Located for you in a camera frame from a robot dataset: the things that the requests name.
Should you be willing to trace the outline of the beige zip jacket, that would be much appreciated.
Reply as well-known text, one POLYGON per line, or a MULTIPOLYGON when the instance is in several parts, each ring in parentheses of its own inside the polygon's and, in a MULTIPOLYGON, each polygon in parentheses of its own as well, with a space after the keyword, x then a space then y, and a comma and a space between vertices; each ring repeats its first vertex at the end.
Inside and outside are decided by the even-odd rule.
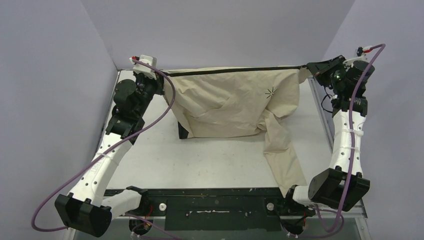
POLYGON ((307 180, 287 126, 299 106, 305 65, 206 67, 166 70, 164 99, 178 121, 178 135, 235 138, 264 132, 263 154, 283 195, 307 180))

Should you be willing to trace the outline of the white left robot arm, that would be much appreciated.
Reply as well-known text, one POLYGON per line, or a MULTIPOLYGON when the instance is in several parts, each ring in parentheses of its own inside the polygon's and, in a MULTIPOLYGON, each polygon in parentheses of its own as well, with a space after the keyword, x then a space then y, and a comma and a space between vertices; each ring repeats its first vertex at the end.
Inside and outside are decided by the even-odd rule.
POLYGON ((79 175, 68 194, 56 197, 54 206, 67 228, 101 237, 112 220, 134 211, 145 214, 150 202, 146 191, 129 186, 105 198, 107 186, 125 154, 134 146, 145 125, 143 115, 154 95, 164 94, 164 78, 158 73, 134 72, 135 79, 119 81, 114 88, 114 107, 98 152, 90 167, 79 175))

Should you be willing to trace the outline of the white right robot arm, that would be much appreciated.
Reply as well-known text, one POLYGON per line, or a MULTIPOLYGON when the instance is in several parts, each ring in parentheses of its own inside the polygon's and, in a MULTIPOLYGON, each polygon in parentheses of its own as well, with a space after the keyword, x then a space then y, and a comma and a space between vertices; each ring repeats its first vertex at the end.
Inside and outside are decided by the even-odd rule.
POLYGON ((283 199, 284 210, 295 214, 314 206, 348 212, 370 189, 361 167, 361 139, 368 113, 364 96, 375 67, 360 58, 342 55, 310 62, 306 68, 323 87, 332 89, 334 138, 329 167, 307 186, 292 186, 283 199))

